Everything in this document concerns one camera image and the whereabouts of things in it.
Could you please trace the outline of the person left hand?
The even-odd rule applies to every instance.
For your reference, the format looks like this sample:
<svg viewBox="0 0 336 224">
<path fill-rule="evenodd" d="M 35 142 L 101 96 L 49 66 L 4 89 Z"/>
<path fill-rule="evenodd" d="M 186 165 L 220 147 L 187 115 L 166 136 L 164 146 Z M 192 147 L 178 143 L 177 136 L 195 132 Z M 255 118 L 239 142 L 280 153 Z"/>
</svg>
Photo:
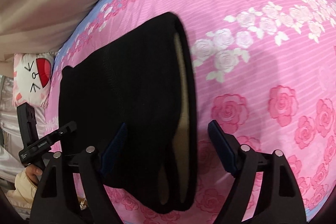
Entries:
<svg viewBox="0 0 336 224">
<path fill-rule="evenodd" d="M 39 184 L 39 178 L 42 176 L 43 174 L 43 171 L 33 165 L 33 164 L 30 164 L 28 165 L 26 168 L 25 168 L 25 171 L 26 171 L 26 176 L 27 178 L 35 185 Z"/>
</svg>

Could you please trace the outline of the cream left sleeve forearm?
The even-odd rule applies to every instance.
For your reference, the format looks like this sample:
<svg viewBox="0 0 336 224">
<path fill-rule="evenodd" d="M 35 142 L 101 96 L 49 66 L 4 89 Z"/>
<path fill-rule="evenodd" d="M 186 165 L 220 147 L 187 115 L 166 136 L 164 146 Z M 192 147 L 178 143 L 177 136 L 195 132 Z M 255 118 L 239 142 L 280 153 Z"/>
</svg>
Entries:
<svg viewBox="0 0 336 224">
<path fill-rule="evenodd" d="M 19 214 L 30 215 L 37 186 L 27 177 L 26 171 L 16 175 L 15 189 L 8 190 L 5 195 Z"/>
</svg>

